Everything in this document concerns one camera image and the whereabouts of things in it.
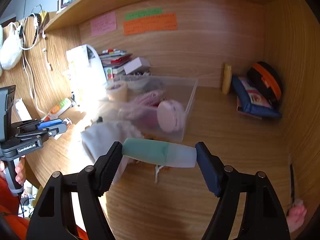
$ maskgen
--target wooden desk surface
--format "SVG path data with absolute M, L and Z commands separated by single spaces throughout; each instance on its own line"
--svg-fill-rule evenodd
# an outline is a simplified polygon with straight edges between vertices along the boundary
M 74 121 L 83 117 L 69 113 Z M 51 174 L 78 172 L 89 163 L 80 150 L 84 118 L 58 141 L 27 155 L 44 186 Z M 197 88 L 196 100 L 183 144 L 204 141 L 212 154 L 238 171 L 265 171 L 283 208 L 289 204 L 288 157 L 280 142 L 277 123 L 236 113 L 236 97 L 215 88 Z M 218 199 L 208 191 L 199 167 L 164 168 L 154 183 L 155 166 L 129 164 L 121 180 L 100 200 L 116 239 L 201 239 Z M 241 194 L 231 237 L 241 224 L 245 194 Z

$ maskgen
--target stack of books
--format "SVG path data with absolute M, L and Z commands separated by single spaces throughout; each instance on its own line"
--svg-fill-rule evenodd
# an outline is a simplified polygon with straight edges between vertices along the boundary
M 126 50 L 107 49 L 99 55 L 107 80 L 124 71 L 123 65 L 131 61 L 132 53 Z

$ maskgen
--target white cloth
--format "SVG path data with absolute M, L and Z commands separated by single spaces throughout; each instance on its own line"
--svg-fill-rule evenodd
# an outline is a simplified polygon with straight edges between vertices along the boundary
M 127 138 L 143 138 L 141 132 L 130 121 L 107 121 L 93 123 L 81 133 L 84 149 L 93 162 L 108 152 L 115 141 L 124 143 Z M 123 156 L 112 181 L 119 181 L 128 163 L 132 161 L 128 156 Z

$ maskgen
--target metal pivot screw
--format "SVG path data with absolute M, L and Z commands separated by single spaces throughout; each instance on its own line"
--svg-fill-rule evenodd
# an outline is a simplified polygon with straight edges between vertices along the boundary
M 226 172 L 232 172 L 232 171 L 233 171 L 233 167 L 230 166 L 230 165 L 226 165 L 226 166 L 224 166 L 224 170 L 225 170 Z
M 265 178 L 265 177 L 266 177 L 266 174 L 265 174 L 263 171 L 259 171 L 259 172 L 258 172 L 258 176 L 259 176 L 260 178 Z
M 56 178 L 59 177 L 60 172 L 59 171 L 55 171 L 54 173 L 52 173 L 52 177 Z
M 84 170 L 85 170 L 86 172 L 93 171 L 93 166 L 92 166 L 92 165 L 86 166 L 86 167 L 84 168 Z

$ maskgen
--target blue pouch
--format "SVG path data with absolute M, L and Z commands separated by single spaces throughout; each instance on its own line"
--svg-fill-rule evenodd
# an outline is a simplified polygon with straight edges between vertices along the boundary
M 281 113 L 273 109 L 246 77 L 232 75 L 231 84 L 240 99 L 244 113 L 262 117 L 281 117 Z

